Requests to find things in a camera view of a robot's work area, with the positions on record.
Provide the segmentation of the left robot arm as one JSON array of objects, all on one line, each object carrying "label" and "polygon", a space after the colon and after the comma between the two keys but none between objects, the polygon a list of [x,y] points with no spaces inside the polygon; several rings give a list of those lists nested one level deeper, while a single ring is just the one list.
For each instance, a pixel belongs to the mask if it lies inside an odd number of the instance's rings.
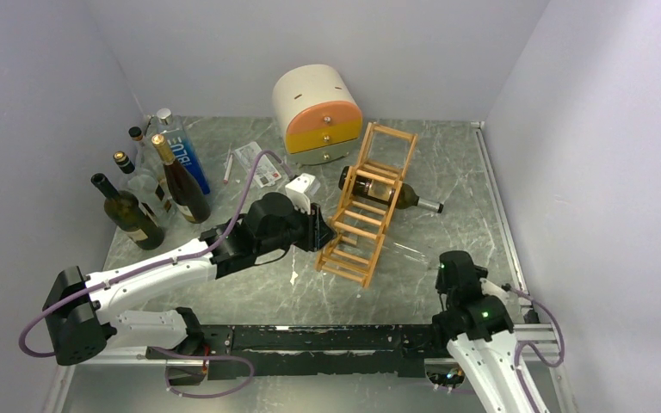
[{"label": "left robot arm", "polygon": [[43,305],[53,346],[50,355],[60,366],[84,362],[105,349],[132,346],[173,349],[181,357],[193,357],[204,344],[193,312],[134,307],[178,287],[253,268],[271,252],[291,247],[319,251],[335,236],[319,204],[301,210],[286,195],[272,192],[252,202],[247,213],[162,255],[92,274],[83,274],[77,266],[66,268]]}]

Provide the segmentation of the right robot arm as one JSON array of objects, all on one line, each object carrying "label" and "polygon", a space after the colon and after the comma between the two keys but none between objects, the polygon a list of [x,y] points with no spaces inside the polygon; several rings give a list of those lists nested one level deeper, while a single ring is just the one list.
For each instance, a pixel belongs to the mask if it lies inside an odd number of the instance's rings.
[{"label": "right robot arm", "polygon": [[487,270],[464,250],[439,255],[436,290],[443,310],[432,317],[430,346],[452,356],[487,412],[548,412],[525,361],[522,342]]}]

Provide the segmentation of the blue square glass bottle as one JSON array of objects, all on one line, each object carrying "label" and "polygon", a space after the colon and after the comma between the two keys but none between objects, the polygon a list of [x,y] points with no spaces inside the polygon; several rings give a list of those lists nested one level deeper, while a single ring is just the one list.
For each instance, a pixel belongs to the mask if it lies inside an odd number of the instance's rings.
[{"label": "blue square glass bottle", "polygon": [[202,193],[209,195],[208,180],[182,119],[170,109],[161,108],[156,112],[156,128],[157,133],[164,136],[176,159],[198,182]]}]

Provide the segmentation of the dark red gold-capped bottle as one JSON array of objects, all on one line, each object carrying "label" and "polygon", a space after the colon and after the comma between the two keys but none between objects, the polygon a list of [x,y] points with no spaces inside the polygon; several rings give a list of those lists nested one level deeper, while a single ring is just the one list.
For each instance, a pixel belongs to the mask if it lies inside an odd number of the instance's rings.
[{"label": "dark red gold-capped bottle", "polygon": [[164,135],[154,134],[151,143],[162,162],[168,189],[181,215],[193,224],[209,219],[211,210],[199,183],[178,161]]}]

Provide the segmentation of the dark green wine bottle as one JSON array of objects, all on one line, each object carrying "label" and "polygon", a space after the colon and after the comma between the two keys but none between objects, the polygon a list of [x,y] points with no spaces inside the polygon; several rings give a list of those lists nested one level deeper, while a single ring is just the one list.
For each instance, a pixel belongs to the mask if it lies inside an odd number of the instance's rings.
[{"label": "dark green wine bottle", "polygon": [[141,209],[135,195],[117,189],[103,173],[94,174],[90,181],[105,197],[105,213],[138,247],[154,250],[163,243],[164,230]]}]

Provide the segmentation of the square clear black-capped bottle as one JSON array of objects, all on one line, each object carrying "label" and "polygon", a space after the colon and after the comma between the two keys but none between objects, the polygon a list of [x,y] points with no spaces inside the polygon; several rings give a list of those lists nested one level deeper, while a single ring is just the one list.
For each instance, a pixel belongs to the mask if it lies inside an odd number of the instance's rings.
[{"label": "square clear black-capped bottle", "polygon": [[135,195],[141,208],[154,222],[167,229],[175,209],[158,179],[149,170],[137,167],[124,151],[117,151],[113,160],[123,174],[120,189]]}]

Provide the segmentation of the round clear glass bottle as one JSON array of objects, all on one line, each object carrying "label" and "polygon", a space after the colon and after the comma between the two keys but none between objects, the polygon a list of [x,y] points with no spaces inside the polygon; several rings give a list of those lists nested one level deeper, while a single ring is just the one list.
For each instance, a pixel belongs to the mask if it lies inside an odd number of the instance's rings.
[{"label": "round clear glass bottle", "polygon": [[128,135],[137,148],[136,165],[148,170],[158,182],[161,182],[161,172],[151,160],[147,139],[145,138],[143,129],[139,126],[131,126],[128,129]]}]

